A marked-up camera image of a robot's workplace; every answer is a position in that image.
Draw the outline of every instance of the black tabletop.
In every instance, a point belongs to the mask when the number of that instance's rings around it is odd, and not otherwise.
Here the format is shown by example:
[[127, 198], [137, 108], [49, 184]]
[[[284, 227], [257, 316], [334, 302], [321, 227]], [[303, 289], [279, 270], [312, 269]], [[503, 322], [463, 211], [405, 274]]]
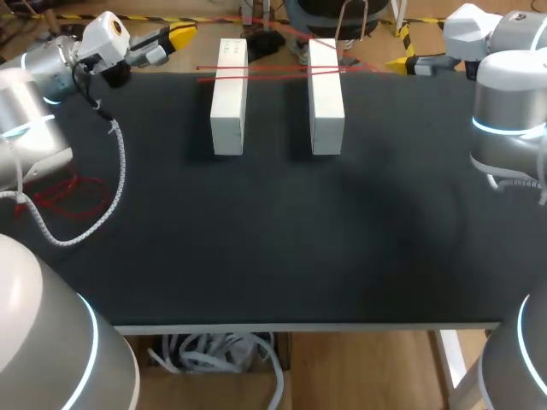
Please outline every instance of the black tabletop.
[[[500, 320], [544, 274], [547, 210], [536, 192], [493, 192], [471, 165], [473, 83], [348, 74], [342, 86], [342, 155], [321, 158], [305, 80], [249, 84], [244, 154], [231, 158], [213, 156], [213, 85], [197, 76], [96, 90], [126, 141], [113, 218], [56, 249], [6, 202], [0, 231], [114, 325]], [[56, 117], [79, 172], [114, 190], [109, 124], [79, 96]], [[44, 217], [63, 239], [91, 224]]]

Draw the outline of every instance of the coiled white cable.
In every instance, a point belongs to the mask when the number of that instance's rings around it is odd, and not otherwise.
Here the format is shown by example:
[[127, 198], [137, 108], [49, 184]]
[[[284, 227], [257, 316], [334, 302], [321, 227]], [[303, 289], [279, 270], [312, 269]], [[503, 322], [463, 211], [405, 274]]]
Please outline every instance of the coiled white cable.
[[535, 179], [504, 179], [497, 183], [496, 190], [503, 192], [508, 186], [526, 186], [528, 188], [541, 188], [541, 184]]
[[95, 224], [93, 224], [87, 231], [82, 233], [81, 235], [75, 237], [74, 239], [70, 239], [68, 241], [60, 241], [59, 239], [55, 238], [53, 235], [51, 235], [50, 230], [48, 229], [47, 225], [44, 222], [44, 219], [42, 218], [42, 215], [40, 215], [40, 212], [38, 211], [38, 208], [36, 205], [34, 205], [34, 202], [32, 202], [31, 198], [29, 198], [26, 194], [22, 192], [22, 170], [21, 170], [21, 162], [19, 158], [16, 158], [15, 164], [17, 166], [17, 178], [18, 178], [18, 185], [21, 183], [21, 186], [18, 186], [18, 191], [15, 190], [6, 190], [4, 192], [0, 192], [0, 199], [2, 198], [11, 198], [16, 200], [19, 203], [25, 203], [28, 208], [31, 211], [31, 215], [36, 220], [36, 223], [38, 224], [38, 228], [40, 231], [44, 234], [45, 238], [55, 246], [61, 246], [61, 247], [67, 247], [75, 245], [76, 243], [82, 242], [84, 239], [89, 237], [93, 232], [95, 232], [103, 223], [106, 221], [110, 215], [115, 211], [116, 207], [118, 206], [118, 203], [121, 199], [121, 193], [123, 191], [123, 186], [126, 181], [126, 151], [123, 143], [123, 134], [121, 133], [120, 125], [118, 124], [118, 121], [111, 120], [110, 124], [112, 125], [112, 128], [109, 131], [109, 134], [111, 132], [115, 132], [116, 139], [118, 141], [118, 150], [120, 151], [120, 180], [118, 182], [118, 188], [116, 190], [116, 193], [114, 195], [114, 200], [110, 204], [109, 209], [104, 213], [104, 215], [97, 221]]
[[[248, 370], [250, 359], [256, 352], [256, 346], [260, 346], [266, 351], [266, 357], [272, 360], [277, 386], [273, 393], [272, 400], [268, 405], [268, 410], [275, 410], [283, 396], [285, 380], [283, 379], [283, 370], [279, 363], [279, 358], [273, 347], [273, 334], [270, 333], [272, 342], [268, 343], [261, 337], [252, 333], [218, 333], [218, 334], [191, 334], [180, 344], [178, 356], [182, 365], [178, 368], [171, 360], [171, 355], [175, 353], [178, 342], [178, 335], [164, 335], [162, 337], [162, 356], [148, 349], [150, 357], [162, 365], [168, 372], [179, 373], [201, 373], [201, 372], [234, 372], [241, 373]], [[238, 360], [229, 362], [226, 360], [226, 354], [236, 343], [244, 342], [247, 345], [247, 351]], [[196, 347], [188, 350], [193, 343]]]

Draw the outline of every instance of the red string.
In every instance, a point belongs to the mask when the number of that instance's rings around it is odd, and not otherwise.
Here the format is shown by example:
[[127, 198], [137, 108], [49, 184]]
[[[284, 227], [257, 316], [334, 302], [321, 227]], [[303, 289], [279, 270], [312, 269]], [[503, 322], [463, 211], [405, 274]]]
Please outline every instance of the red string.
[[[47, 190], [34, 194], [32, 201], [37, 207], [49, 209], [53, 214], [71, 220], [83, 220], [92, 218], [109, 205], [109, 189], [101, 179], [79, 176], [72, 168], [69, 168], [69, 171], [72, 173], [72, 178], [65, 179]], [[97, 191], [98, 189], [102, 193], [102, 200], [96, 207], [76, 213], [61, 208], [58, 203], [76, 193], [78, 188], [85, 191]], [[18, 218], [25, 208], [25, 204], [18, 204], [15, 207], [15, 218]]]
[[362, 67], [340, 67], [338, 70], [325, 71], [320, 73], [296, 73], [296, 74], [282, 74], [282, 75], [241, 75], [241, 76], [228, 76], [228, 77], [202, 77], [197, 79], [198, 83], [208, 83], [216, 81], [218, 79], [249, 79], [249, 80], [276, 80], [276, 79], [301, 79], [308, 78], [312, 75], [321, 74], [335, 74], [344, 72], [362, 71]]
[[242, 69], [242, 68], [248, 68], [250, 71], [298, 71], [298, 70], [306, 70], [308, 68], [332, 68], [332, 69], [343, 69], [343, 67], [340, 66], [301, 66], [301, 65], [295, 65], [295, 66], [196, 66], [197, 70], [231, 70], [231, 69]]
[[[220, 20], [225, 19], [225, 20], [232, 20], [232, 21], [242, 21], [242, 18], [240, 16], [222, 16], [219, 19]], [[322, 44], [322, 45], [324, 45], [324, 46], [326, 46], [326, 47], [328, 47], [329, 49], [332, 49], [332, 50], [336, 49], [335, 45], [330, 45], [329, 43], [321, 41], [319, 38], [316, 38], [316, 37], [314, 37], [312, 35], [309, 35], [309, 34], [306, 34], [304, 32], [299, 32], [297, 29], [295, 29], [293, 27], [283, 25], [283, 24], [279, 24], [276, 21], [264, 20], [264, 19], [260, 19], [260, 18], [256, 18], [256, 17], [253, 17], [251, 19], [251, 21], [254, 24], [262, 24], [262, 25], [265, 25], [265, 26], [270, 26], [270, 27], [275, 28], [275, 29], [277, 29], [279, 31], [282, 31], [282, 32], [288, 32], [290, 34], [294, 34], [295, 36], [297, 36], [299, 38], [304, 38], [304, 39], [307, 39], [307, 40], [315, 40], [317, 43]], [[352, 54], [350, 54], [347, 51], [345, 51], [344, 54], [348, 57], [355, 58], [355, 59], [359, 60], [359, 58], [357, 58], [356, 56], [353, 56]], [[363, 64], [364, 67], [366, 67], [368, 70], [370, 70], [372, 72], [382, 73], [382, 71], [379, 70], [374, 64], [370, 64], [370, 63], [365, 62], [365, 61], [362, 61], [362, 64]]]

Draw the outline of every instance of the cable bundle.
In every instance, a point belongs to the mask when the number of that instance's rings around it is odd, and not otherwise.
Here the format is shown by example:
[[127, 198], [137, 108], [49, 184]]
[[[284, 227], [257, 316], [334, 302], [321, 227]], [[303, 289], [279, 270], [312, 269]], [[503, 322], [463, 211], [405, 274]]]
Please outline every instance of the cable bundle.
[[283, 395], [284, 379], [281, 364], [274, 350], [274, 335], [271, 342], [252, 333], [194, 333], [181, 343], [179, 335], [162, 337], [162, 356], [149, 348], [148, 353], [156, 362], [173, 374], [231, 372], [242, 373], [249, 370], [255, 354], [262, 349], [262, 358], [272, 360], [277, 387], [273, 393], [268, 410], [278, 407]]

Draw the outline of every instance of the white wooden block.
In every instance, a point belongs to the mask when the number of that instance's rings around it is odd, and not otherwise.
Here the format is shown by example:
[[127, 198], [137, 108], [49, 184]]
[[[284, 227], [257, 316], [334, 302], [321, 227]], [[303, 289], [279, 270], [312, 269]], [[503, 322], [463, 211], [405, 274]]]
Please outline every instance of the white wooden block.
[[[315, 68], [318, 66], [332, 68]], [[328, 73], [337, 69], [334, 39], [309, 40], [308, 73]], [[310, 75], [308, 93], [312, 152], [314, 155], [339, 155], [345, 121], [340, 74]]]
[[213, 103], [211, 133], [217, 155], [242, 155], [247, 103], [247, 79], [220, 79], [248, 75], [247, 41], [223, 38], [219, 50]]

